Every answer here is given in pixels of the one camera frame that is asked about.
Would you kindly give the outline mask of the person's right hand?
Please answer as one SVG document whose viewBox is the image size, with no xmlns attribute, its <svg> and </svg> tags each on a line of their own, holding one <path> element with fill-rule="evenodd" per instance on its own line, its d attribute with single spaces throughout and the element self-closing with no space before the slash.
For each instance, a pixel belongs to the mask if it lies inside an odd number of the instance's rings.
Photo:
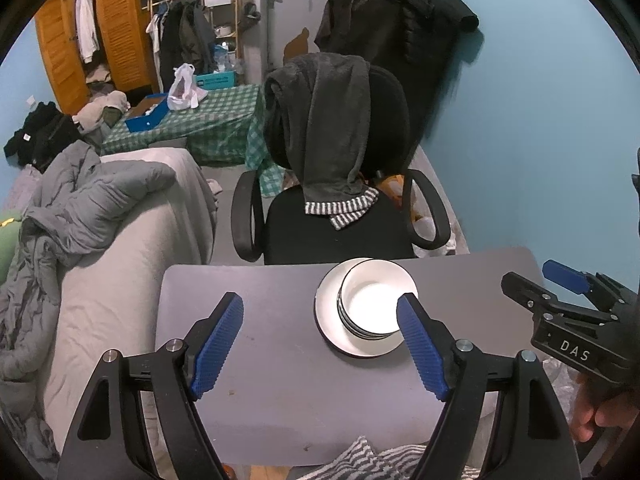
<svg viewBox="0 0 640 480">
<path fill-rule="evenodd" d="M 639 414 L 628 393 L 596 405 L 584 382 L 579 386 L 570 420 L 570 433 L 578 443 L 589 441 L 597 428 L 617 427 L 628 431 Z"/>
</svg>

